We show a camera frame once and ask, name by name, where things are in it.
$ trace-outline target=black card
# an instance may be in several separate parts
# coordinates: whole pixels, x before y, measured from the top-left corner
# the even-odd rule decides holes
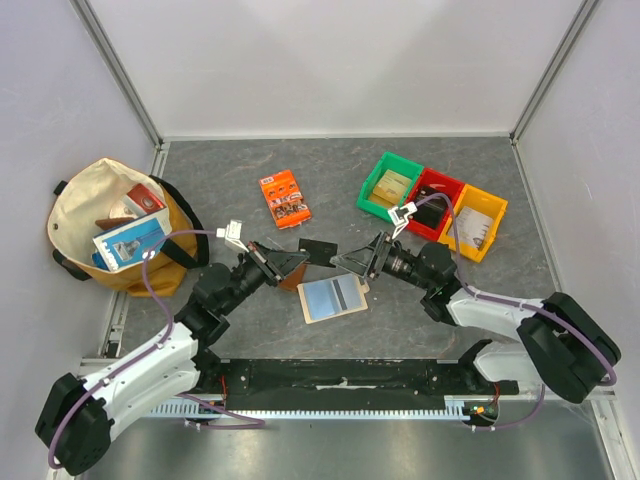
[[[298,250],[304,250],[309,253],[309,260],[307,263],[311,265],[318,265],[320,267],[336,268],[335,265],[331,265],[329,260],[334,255],[338,254],[338,244],[321,242],[319,240],[308,240],[301,238],[298,241]]]

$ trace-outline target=gray mat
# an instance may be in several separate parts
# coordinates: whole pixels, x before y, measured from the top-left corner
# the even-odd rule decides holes
[[[242,238],[268,247],[297,249],[298,238],[338,243],[340,251],[366,245],[391,225],[356,208],[363,181],[385,151],[471,183],[509,201],[498,237],[484,261],[464,260],[471,282],[513,296],[544,297],[553,283],[540,238],[506,138],[317,139],[175,142],[164,178],[191,202],[205,228],[244,222]],[[313,213],[295,229],[278,230],[258,185],[261,177],[291,169]],[[424,240],[400,236],[417,252]],[[236,264],[235,254],[211,240],[212,261]],[[305,280],[343,273],[310,267]],[[189,273],[168,303],[186,302],[197,273]],[[231,328],[213,350],[222,357],[458,358],[481,338],[478,329],[432,321],[420,290],[385,275],[371,284],[369,309],[306,325],[297,294],[262,287],[230,316]],[[131,299],[122,353],[147,340],[165,319],[149,299]]]

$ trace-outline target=red box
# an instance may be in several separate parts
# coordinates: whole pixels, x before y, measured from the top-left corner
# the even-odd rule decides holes
[[[458,197],[460,196],[460,192],[464,188],[465,184],[460,180],[456,180],[455,178],[447,177],[446,175],[436,172],[435,170],[431,170],[430,168],[425,168],[422,171],[422,175],[413,186],[411,193],[407,197],[406,203],[413,202],[417,193],[420,191],[420,187],[431,187],[439,192],[444,193],[451,199],[451,203],[455,207],[456,202],[458,201]],[[409,225],[407,225],[407,229],[413,233],[420,235],[421,237],[426,238],[427,240],[431,240],[432,242],[437,242],[440,238],[440,234],[444,229],[445,223],[451,216],[449,210],[442,217],[440,223],[438,224],[438,228],[435,230],[429,228],[422,223],[416,222],[415,220],[409,220]]]

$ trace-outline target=white tag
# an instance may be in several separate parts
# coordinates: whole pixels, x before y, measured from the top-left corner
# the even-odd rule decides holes
[[[456,217],[456,225],[460,243],[480,249],[487,237],[487,232],[493,225],[493,218],[471,207],[464,207]],[[453,225],[447,235],[453,237]]]

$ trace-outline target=yellow bag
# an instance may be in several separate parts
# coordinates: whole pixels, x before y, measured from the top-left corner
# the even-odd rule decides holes
[[[189,203],[173,185],[103,158],[68,183],[60,182],[54,191],[58,198],[49,216],[47,233],[55,248],[53,258],[56,263],[78,280],[93,278],[114,290],[126,290],[134,297],[148,297],[149,292],[142,281],[142,264],[109,272],[95,267],[91,259],[92,239],[102,231],[95,221],[107,218],[112,205],[138,183],[167,206],[173,232],[203,229]],[[175,293],[186,269],[209,263],[209,242],[202,234],[173,237],[165,241],[160,252],[149,261],[147,272],[151,286],[161,296]]]

